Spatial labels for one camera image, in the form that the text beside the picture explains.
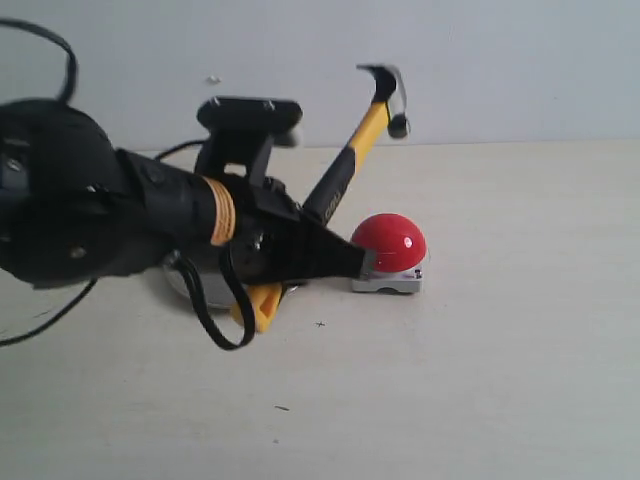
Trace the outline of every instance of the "table surface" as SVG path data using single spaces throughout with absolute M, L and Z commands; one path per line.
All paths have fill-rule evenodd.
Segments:
M 270 171 L 303 199 L 335 153 Z M 0 476 L 636 479 L 639 158 L 632 141 L 375 149 L 331 226 L 412 218 L 424 292 L 316 282 L 234 353 L 158 271 L 101 281 L 0 350 Z M 3 336 L 72 293 L 0 289 Z

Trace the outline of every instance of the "black cable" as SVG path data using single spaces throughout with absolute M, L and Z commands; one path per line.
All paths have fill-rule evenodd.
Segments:
M 251 305 L 251 299 L 235 273 L 229 246 L 225 247 L 220 254 L 220 272 L 240 307 L 244 334 L 239 343 L 229 341 L 209 315 L 200 274 L 191 260 L 180 255 L 173 266 L 184 279 L 184 283 L 189 291 L 189 296 L 191 297 L 193 311 L 198 317 L 198 320 L 200 320 L 203 328 L 218 347 L 227 351 L 236 350 L 248 345 L 251 340 L 253 340 L 256 333 L 256 317 L 253 312 L 253 306 Z
M 185 150 L 191 147 L 199 147 L 203 145 L 205 141 L 206 140 L 189 140 L 188 142 L 179 143 L 178 145 L 171 147 L 170 149 L 165 150 L 164 152 L 160 152 L 155 157 L 153 157 L 153 159 L 160 162 L 165 158 L 173 155 L 174 153 L 178 153 L 181 150 Z
M 26 22 L 24 20 L 0 17 L 0 27 L 15 28 L 16 30 L 21 30 L 23 32 L 37 35 L 38 37 L 55 43 L 66 52 L 67 73 L 64 84 L 62 86 L 62 90 L 58 94 L 57 100 L 61 103 L 64 103 L 65 105 L 68 104 L 76 90 L 76 83 L 78 80 L 78 60 L 76 59 L 73 50 L 71 50 L 71 45 L 69 45 L 67 41 L 57 33 L 41 27 L 40 25 L 36 25 L 35 23 Z
M 8 347 L 9 345 L 15 345 L 16 343 L 22 343 L 26 340 L 29 340 L 30 338 L 37 337 L 38 335 L 43 333 L 45 330 L 48 330 L 49 328 L 51 328 L 53 325 L 58 323 L 58 320 L 60 320 L 67 313 L 73 310 L 74 307 L 76 307 L 76 305 L 78 305 L 84 299 L 84 297 L 86 297 L 89 294 L 89 292 L 93 289 L 93 287 L 96 286 L 96 283 L 98 283 L 97 280 L 91 280 L 89 283 L 87 283 L 87 285 L 82 289 L 82 291 L 78 295 L 76 295 L 76 297 L 73 300 L 67 303 L 58 313 L 56 313 L 53 317 L 51 317 L 49 320 L 44 322 L 39 327 L 34 328 L 33 330 L 27 333 L 23 333 L 22 335 L 16 335 L 15 337 L 0 339 L 0 348 Z

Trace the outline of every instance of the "red button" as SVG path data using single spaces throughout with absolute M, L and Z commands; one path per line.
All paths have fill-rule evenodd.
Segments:
M 420 229 L 396 213 L 367 218 L 353 232 L 351 241 L 377 252 L 375 269 L 402 272 L 418 265 L 427 254 L 427 242 Z

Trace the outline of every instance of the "hammer head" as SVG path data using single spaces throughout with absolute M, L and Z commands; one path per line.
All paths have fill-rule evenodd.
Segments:
M 406 116 L 407 94 L 398 67 L 385 64 L 362 64 L 357 67 L 366 70 L 376 81 L 376 93 L 372 103 L 384 102 L 389 110 L 387 130 L 392 138 L 404 138 L 410 126 Z

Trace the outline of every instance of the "orange tape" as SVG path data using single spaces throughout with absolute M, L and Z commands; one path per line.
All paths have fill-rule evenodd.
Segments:
M 211 188 L 216 202 L 216 224 L 211 235 L 211 245 L 220 247 L 233 238 L 236 229 L 236 208 L 229 190 L 224 185 L 217 180 L 202 178 Z

